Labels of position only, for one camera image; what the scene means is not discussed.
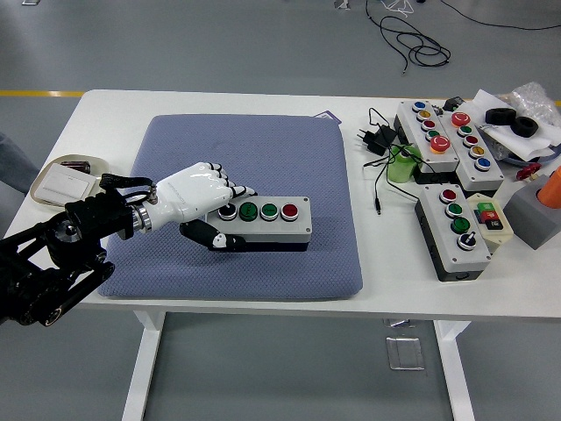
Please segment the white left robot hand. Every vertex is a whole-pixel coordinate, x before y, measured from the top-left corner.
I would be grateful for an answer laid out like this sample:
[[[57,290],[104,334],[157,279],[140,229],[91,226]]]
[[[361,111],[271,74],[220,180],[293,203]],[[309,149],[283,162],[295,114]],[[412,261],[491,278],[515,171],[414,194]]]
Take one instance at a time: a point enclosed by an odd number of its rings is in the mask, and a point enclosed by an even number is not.
[[[221,165],[198,162],[157,182],[155,202],[144,202],[145,230],[153,232],[174,222],[184,237],[210,250],[241,250],[245,239],[220,232],[202,218],[238,197],[255,194],[253,189],[230,181]]]

